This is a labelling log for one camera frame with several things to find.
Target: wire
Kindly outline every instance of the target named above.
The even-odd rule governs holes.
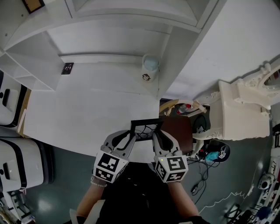
[[[193,189],[198,188],[199,184],[201,182],[203,183],[202,187],[200,187],[199,189],[195,190],[194,193],[192,193],[192,196],[195,196],[195,195],[197,195],[203,189],[202,193],[200,194],[200,196],[199,196],[198,200],[195,202],[195,204],[200,200],[200,198],[202,197],[202,195],[205,192],[205,189],[207,187],[206,180],[209,178],[209,169],[211,167],[216,168],[216,167],[218,167],[220,165],[220,163],[218,163],[217,166],[214,166],[214,164],[216,164],[216,162],[214,162],[212,165],[208,165],[206,162],[201,162],[200,160],[199,161],[194,161],[194,162],[190,163],[190,164],[193,164],[193,163],[196,163],[196,162],[199,163],[199,173],[201,175],[201,179],[194,185]],[[204,164],[206,166],[206,171],[204,171],[204,173],[201,173],[200,163],[202,163],[202,164]]]
[[[259,166],[259,162],[261,161],[261,159],[262,159],[262,157],[263,157],[264,151],[265,151],[265,147],[264,147],[264,149],[262,150],[262,155],[261,155],[261,157],[259,158],[259,161],[258,161],[258,163],[257,163],[257,165],[256,165],[255,172],[254,172],[254,175],[253,175],[253,178],[252,178],[252,182],[251,182],[250,188],[251,188],[252,185],[253,185],[253,182],[254,182],[254,179],[255,179],[255,175],[256,175],[256,171],[257,171],[257,168],[258,168],[258,166]],[[242,201],[242,203],[241,203],[241,205],[242,205],[243,202],[245,201],[245,199],[247,198],[247,196],[249,196],[249,191],[248,191],[248,193],[247,193],[247,195],[246,195],[245,197],[244,197],[245,193],[242,194],[242,191],[241,191],[240,193],[237,193],[237,192],[233,193],[233,192],[231,192],[226,198],[222,198],[220,201],[214,202],[214,204],[213,204],[212,206],[204,206],[204,208],[203,208],[199,213],[201,213],[205,208],[212,208],[212,207],[214,207],[216,204],[220,203],[221,201],[228,199],[231,195],[233,195],[233,196],[238,196],[238,195],[239,195],[240,197],[243,197],[243,201]]]
[[[188,165],[191,165],[193,163],[197,163],[197,162],[200,162],[202,160],[202,158],[200,158],[199,160],[192,160],[192,159],[189,159],[190,161],[193,161],[192,163],[188,163]]]

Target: blue object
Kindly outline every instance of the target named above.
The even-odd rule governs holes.
[[[270,207],[262,207],[258,210],[256,216],[259,217],[260,220],[267,219],[270,215],[271,208]]]
[[[144,67],[148,71],[155,71],[158,69],[158,60],[155,57],[147,56],[144,61]]]
[[[211,162],[219,157],[219,152],[210,152],[206,156],[206,161]]]

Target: floor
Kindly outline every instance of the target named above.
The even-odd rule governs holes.
[[[247,193],[255,173],[253,183],[256,185],[261,174],[268,169],[270,161],[270,138],[227,141],[231,147],[229,159],[217,168],[209,170],[209,179],[205,193],[197,203],[199,211],[205,205],[211,206],[215,201],[228,197],[230,192]],[[76,209],[79,201],[90,186],[91,170],[95,158],[54,148],[55,181],[50,185],[41,185],[27,190],[27,202],[36,222],[39,224],[61,224],[67,222],[69,209]],[[200,179],[198,164],[191,164],[184,178],[183,186],[187,193]],[[235,202],[242,206],[256,203],[260,191],[254,189],[244,202],[240,196],[230,196],[213,208],[205,208],[202,217],[212,224],[224,223],[223,215]]]

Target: black picture frame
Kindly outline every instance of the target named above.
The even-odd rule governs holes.
[[[161,118],[133,120],[131,121],[130,135],[135,135],[135,130],[137,126],[148,126],[148,125],[157,125],[156,129],[154,130],[154,133],[156,133],[161,129],[163,122],[164,121]],[[135,141],[139,142],[139,141],[147,141],[147,140],[152,140],[152,137],[138,138]]]
[[[23,2],[24,6],[25,6],[25,8],[26,8],[26,10],[28,11],[29,14],[31,14],[31,13],[33,13],[33,12],[37,11],[38,9],[40,9],[40,8],[42,8],[42,7],[45,6],[45,3],[44,3],[43,0],[38,0],[38,1],[39,1],[39,3],[41,4],[41,6],[38,7],[38,8],[36,8],[36,9],[34,9],[33,11],[30,11],[30,9],[29,9],[29,7],[28,7],[26,1],[25,1],[25,0],[22,0],[22,2]]]

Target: white wall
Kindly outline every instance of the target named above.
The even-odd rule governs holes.
[[[193,99],[280,54],[280,9],[273,0],[227,0],[165,98]]]

